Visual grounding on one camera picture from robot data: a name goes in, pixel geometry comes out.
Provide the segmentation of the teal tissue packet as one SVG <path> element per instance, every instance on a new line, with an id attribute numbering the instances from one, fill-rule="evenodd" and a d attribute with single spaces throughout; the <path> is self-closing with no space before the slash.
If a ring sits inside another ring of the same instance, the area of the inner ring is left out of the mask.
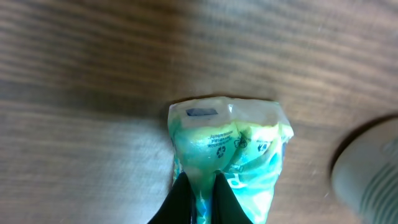
<path id="1" fill-rule="evenodd" d="M 249 220 L 265 223 L 294 135 L 280 104 L 225 96 L 188 100 L 170 106 L 167 124 L 174 177 L 187 174 L 197 222 L 211 221 L 213 186 L 222 173 Z"/>

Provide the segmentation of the green lid jar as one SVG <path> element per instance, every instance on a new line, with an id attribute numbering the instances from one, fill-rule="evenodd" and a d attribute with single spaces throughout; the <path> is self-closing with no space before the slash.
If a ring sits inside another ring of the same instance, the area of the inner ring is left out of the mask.
<path id="1" fill-rule="evenodd" d="M 332 168 L 331 185 L 363 222 L 397 224 L 397 118 L 350 141 Z"/>

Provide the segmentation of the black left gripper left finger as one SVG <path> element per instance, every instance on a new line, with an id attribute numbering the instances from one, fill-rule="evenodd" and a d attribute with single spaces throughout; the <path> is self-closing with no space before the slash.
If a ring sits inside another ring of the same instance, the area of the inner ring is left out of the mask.
<path id="1" fill-rule="evenodd" d="M 195 199 L 186 173 L 178 175 L 170 192 L 148 224 L 196 223 Z"/>

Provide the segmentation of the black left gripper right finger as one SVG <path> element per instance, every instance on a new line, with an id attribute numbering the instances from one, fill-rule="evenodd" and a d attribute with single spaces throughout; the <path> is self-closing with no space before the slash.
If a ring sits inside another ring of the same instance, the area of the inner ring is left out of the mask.
<path id="1" fill-rule="evenodd" d="M 211 203 L 211 224 L 252 224 L 223 174 L 217 174 Z"/>

